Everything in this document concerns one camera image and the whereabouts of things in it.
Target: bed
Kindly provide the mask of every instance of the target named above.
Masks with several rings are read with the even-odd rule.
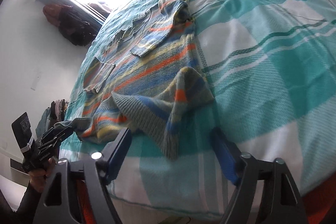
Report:
[[[125,0],[102,26],[79,71],[66,119],[83,114],[83,80],[116,34],[159,0]],[[302,195],[336,171],[336,0],[189,0],[197,60],[214,101],[182,115],[179,151],[168,159],[146,134],[132,145],[110,196],[170,215],[219,219],[234,187],[209,132],[221,127],[241,151],[283,158]],[[66,139],[71,161],[105,143]],[[261,185],[253,208],[261,198]]]

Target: clothes pile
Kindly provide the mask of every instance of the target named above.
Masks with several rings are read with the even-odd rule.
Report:
[[[86,46],[98,34],[99,30],[84,21],[73,6],[48,4],[43,7],[43,13],[48,22],[74,45]]]
[[[188,4],[159,0],[116,33],[84,74],[82,117],[55,128],[71,125],[80,140],[104,143],[127,127],[176,159],[182,116],[214,100],[198,63]]]
[[[45,132],[54,126],[57,122],[64,121],[65,113],[68,108],[68,101],[65,99],[53,101],[42,114],[35,130],[37,138],[40,138]]]

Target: hanging clothes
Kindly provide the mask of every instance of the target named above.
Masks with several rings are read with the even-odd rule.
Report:
[[[50,120],[48,118],[50,118],[50,107],[48,107],[42,114],[41,120],[39,121],[37,128],[35,129],[36,132],[36,137],[40,138],[42,137],[42,135],[48,130],[46,129],[46,125],[50,123]]]
[[[56,117],[57,117],[57,121],[58,122],[61,122],[62,119],[61,119],[61,111],[62,111],[62,103],[60,100],[57,100],[55,102],[55,112],[56,112]]]
[[[59,32],[74,45],[86,46],[98,34],[89,22],[81,19],[73,6],[48,4],[43,7],[43,13],[48,22],[58,27]]]

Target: sweater sleeve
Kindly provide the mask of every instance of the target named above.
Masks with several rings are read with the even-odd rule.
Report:
[[[16,215],[22,224],[32,224],[41,194],[29,183]]]

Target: knitted sweater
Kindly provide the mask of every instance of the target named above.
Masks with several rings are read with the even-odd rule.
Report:
[[[114,140],[123,127],[151,137],[175,159],[182,115],[213,101],[201,75],[189,0],[160,0],[122,30],[85,73],[77,135],[95,143]]]

